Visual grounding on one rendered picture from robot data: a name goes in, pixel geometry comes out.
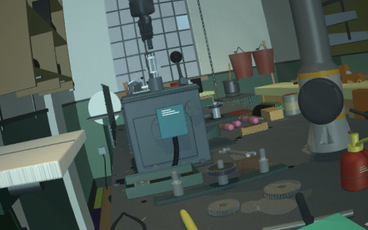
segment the electrical cord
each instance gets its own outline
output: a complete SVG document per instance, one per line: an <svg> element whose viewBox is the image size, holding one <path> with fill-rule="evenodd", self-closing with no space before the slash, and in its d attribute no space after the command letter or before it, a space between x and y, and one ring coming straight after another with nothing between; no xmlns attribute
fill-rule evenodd
<svg viewBox="0 0 368 230"><path fill-rule="evenodd" d="M147 230L146 224L141 220L136 218L135 216L131 216L128 215L127 213L123 212L121 213L121 215L116 219L116 221L113 223L113 225L111 226L110 230L114 230L116 228L117 223L121 220L121 218L126 215L127 217L130 217L131 219L137 221L141 226L142 226L142 230Z"/></svg>
<svg viewBox="0 0 368 230"><path fill-rule="evenodd" d="M106 182L106 189L108 190L108 185L107 185L107 169L106 169L106 157L104 157L104 155L103 155L103 159L104 159L104 181Z"/></svg>
<svg viewBox="0 0 368 230"><path fill-rule="evenodd" d="M174 159L172 160L172 166L178 165L178 159L179 159L179 143L178 143L178 137L174 136L172 138L172 143L174 143Z"/></svg>

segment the yellow ring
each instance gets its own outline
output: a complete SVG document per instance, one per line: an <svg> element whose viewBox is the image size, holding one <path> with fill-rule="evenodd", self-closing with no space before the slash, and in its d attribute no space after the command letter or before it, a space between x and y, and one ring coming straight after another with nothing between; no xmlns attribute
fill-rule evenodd
<svg viewBox="0 0 368 230"><path fill-rule="evenodd" d="M337 118L335 118L334 121L337 121L337 120L341 120L345 117L345 112L343 112L342 114L340 114Z"/></svg>
<svg viewBox="0 0 368 230"><path fill-rule="evenodd" d="M322 78L322 77L328 77L328 76L339 75L339 74L340 74L340 69L333 69L333 70L320 71L320 72L298 73L297 78L300 78L300 79Z"/></svg>

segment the bucket handle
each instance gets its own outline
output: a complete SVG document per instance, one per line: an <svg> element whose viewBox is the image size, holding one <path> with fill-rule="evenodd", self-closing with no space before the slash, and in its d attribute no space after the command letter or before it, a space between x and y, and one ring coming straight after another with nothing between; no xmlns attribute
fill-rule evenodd
<svg viewBox="0 0 368 230"><path fill-rule="evenodd" d="M239 46L238 49L235 51L235 53L238 53L239 49L244 53L245 51L243 51Z"/></svg>

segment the black knob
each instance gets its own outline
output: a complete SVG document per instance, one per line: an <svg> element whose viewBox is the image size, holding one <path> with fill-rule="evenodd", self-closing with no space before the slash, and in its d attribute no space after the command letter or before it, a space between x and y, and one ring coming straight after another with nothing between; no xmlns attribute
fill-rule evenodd
<svg viewBox="0 0 368 230"><path fill-rule="evenodd" d="M182 54L178 51L174 51L170 54L169 58L173 63L178 63L182 60Z"/></svg>

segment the cardboard box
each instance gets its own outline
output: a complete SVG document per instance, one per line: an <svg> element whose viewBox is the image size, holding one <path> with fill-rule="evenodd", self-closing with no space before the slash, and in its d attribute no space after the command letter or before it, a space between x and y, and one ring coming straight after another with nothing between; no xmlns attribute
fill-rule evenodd
<svg viewBox="0 0 368 230"><path fill-rule="evenodd" d="M267 125L267 122L263 122L263 123L259 123L259 124L255 124L252 126L246 126L240 129L242 136L244 135L248 135L251 133L257 133L260 131L264 131L264 130L268 130L269 126Z"/></svg>
<svg viewBox="0 0 368 230"><path fill-rule="evenodd" d="M282 109L270 107L261 110L261 117L263 117L266 120L278 120L284 118L284 113Z"/></svg>

